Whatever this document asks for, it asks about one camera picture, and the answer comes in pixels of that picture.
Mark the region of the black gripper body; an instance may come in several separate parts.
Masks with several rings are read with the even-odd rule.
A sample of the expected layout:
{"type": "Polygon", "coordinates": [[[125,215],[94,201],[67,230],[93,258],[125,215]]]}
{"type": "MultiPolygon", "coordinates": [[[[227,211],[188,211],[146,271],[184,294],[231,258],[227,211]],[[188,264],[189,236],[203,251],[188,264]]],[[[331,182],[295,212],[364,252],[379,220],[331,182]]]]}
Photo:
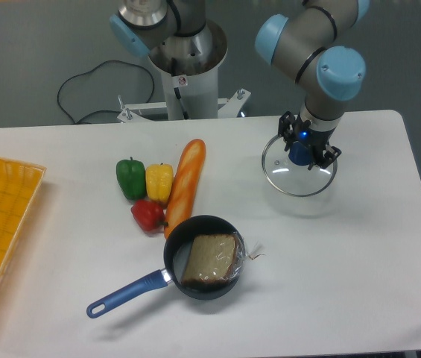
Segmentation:
{"type": "Polygon", "coordinates": [[[313,146],[324,149],[326,145],[331,145],[330,138],[337,126],[338,120],[323,121],[299,114],[293,124],[297,140],[291,146],[291,158],[311,159],[310,150],[313,146]]]}

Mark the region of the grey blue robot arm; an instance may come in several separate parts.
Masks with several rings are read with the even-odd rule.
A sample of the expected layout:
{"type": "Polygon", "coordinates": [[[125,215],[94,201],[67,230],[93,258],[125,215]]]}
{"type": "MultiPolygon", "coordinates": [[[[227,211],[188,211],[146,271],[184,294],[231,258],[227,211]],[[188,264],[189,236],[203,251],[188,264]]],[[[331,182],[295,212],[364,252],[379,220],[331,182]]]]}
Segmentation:
{"type": "MultiPolygon", "coordinates": [[[[332,165],[329,143],[359,92],[366,65],[335,40],[366,14],[368,1],[304,1],[296,19],[277,14],[259,29],[255,49],[306,91],[297,118],[284,115],[278,134],[299,166],[332,165]]],[[[209,119],[218,112],[218,67],[227,55],[223,30],[206,17],[204,1],[123,1],[110,17],[118,41],[160,71],[170,119],[209,119]]]]}

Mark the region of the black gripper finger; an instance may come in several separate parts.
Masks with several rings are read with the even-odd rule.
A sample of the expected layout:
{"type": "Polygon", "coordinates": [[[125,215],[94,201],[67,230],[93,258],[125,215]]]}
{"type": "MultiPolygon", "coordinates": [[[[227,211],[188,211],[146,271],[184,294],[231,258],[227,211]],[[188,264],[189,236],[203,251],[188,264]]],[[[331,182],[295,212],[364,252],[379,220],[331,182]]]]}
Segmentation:
{"type": "Polygon", "coordinates": [[[308,165],[308,170],[312,170],[315,166],[326,169],[340,157],[341,150],[331,145],[326,145],[324,149],[313,146],[310,155],[311,162],[308,165]]]}
{"type": "Polygon", "coordinates": [[[291,146],[297,140],[293,129],[294,123],[295,117],[290,111],[287,111],[281,115],[278,121],[278,136],[283,138],[283,142],[285,143],[285,151],[289,151],[291,146]]]}

